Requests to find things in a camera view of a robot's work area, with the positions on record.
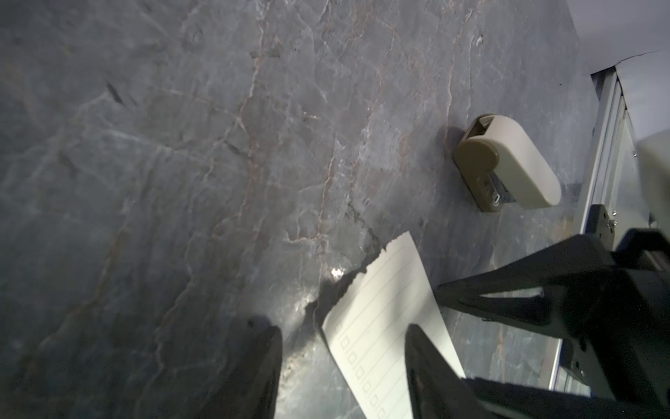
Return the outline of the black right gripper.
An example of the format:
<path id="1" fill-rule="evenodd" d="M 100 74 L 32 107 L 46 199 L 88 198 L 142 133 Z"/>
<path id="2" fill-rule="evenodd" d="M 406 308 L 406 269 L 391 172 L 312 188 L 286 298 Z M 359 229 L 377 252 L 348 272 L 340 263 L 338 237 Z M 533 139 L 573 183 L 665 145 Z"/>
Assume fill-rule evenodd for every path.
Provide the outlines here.
<path id="1" fill-rule="evenodd" d="M 569 340 L 570 374 L 601 397 L 465 379 L 494 416 L 669 417 L 669 242 L 659 230 L 631 229 L 612 253 L 597 237 L 573 236 L 435 295 L 443 307 Z"/>

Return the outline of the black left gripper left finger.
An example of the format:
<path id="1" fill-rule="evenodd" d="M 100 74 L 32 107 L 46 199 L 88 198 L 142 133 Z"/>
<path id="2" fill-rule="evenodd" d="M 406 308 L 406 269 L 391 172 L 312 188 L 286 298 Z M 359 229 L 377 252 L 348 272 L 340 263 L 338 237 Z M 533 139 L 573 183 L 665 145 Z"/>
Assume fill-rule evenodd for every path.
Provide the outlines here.
<path id="1" fill-rule="evenodd" d="M 265 316 L 237 322 L 226 337 L 226 361 L 197 418 L 273 418 L 283 361 L 279 326 Z"/>

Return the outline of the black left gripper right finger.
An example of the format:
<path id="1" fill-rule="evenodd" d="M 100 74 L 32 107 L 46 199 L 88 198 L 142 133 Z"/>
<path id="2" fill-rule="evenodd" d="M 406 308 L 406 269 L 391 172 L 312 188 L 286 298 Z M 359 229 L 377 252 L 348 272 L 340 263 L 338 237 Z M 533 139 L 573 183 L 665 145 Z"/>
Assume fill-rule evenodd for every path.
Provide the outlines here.
<path id="1" fill-rule="evenodd" d="M 487 410 L 416 324 L 406 332 L 405 364 L 414 418 L 487 416 Z"/>

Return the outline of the beige mini stapler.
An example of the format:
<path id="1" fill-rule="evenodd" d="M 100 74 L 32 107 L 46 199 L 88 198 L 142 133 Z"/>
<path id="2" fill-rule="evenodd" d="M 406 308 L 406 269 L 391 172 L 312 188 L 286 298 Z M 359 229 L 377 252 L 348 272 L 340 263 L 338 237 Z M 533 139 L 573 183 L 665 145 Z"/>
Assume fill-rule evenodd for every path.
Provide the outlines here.
<path id="1" fill-rule="evenodd" d="M 554 170 L 523 127 L 507 116 L 487 113 L 475 118 L 453 158 L 483 212 L 498 212 L 509 203 L 544 209 L 561 201 Z"/>

